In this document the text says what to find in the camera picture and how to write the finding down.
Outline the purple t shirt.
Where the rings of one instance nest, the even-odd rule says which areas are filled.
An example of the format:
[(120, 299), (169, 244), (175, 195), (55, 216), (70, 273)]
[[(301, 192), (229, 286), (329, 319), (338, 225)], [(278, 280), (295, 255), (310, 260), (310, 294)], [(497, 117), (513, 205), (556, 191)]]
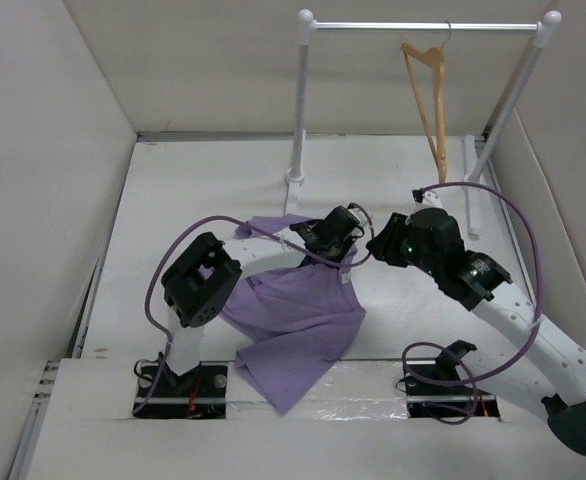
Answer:
[(236, 285), (221, 316), (253, 343), (236, 352), (240, 377), (287, 414), (342, 358), (364, 321), (351, 269), (275, 269)]

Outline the wooden clothes hanger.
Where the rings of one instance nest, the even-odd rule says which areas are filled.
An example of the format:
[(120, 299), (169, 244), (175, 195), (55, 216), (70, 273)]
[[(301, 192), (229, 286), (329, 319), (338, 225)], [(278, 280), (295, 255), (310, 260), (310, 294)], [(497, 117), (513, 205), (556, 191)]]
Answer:
[[(437, 171), (438, 184), (445, 183), (448, 174), (445, 126), (446, 59), (444, 46), (451, 38), (452, 25), (450, 22), (446, 22), (446, 24), (448, 37), (440, 46), (431, 47), (425, 51), (419, 50), (410, 43), (402, 43), (400, 46), (424, 135)], [(430, 71), (434, 126), (431, 126), (427, 117), (419, 81), (412, 65), (413, 60), (427, 67)]]

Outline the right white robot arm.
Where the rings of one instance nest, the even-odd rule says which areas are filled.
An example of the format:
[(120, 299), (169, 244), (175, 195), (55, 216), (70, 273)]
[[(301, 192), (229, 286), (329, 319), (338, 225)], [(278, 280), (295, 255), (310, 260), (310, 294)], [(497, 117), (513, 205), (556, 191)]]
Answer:
[(557, 327), (492, 257), (466, 248), (457, 221), (442, 208), (395, 213), (367, 250), (389, 266), (415, 267), (438, 289), (502, 334), (517, 354), (493, 361), (475, 345), (442, 348), (435, 375), (421, 383), (447, 393), (487, 390), (540, 416), (571, 451), (586, 456), (586, 350)]

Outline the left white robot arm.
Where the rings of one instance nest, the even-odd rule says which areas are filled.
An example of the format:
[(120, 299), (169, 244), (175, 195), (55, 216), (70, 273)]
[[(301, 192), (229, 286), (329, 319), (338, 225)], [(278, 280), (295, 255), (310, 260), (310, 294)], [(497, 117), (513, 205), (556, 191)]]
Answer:
[(253, 222), (220, 216), (248, 233), (223, 241), (199, 234), (161, 277), (169, 309), (169, 350), (161, 384), (174, 396), (195, 387), (204, 326), (218, 317), (241, 281), (269, 271), (319, 264), (347, 268), (357, 240), (374, 233), (371, 216), (359, 205), (334, 208), (325, 218), (297, 221), (274, 232)]

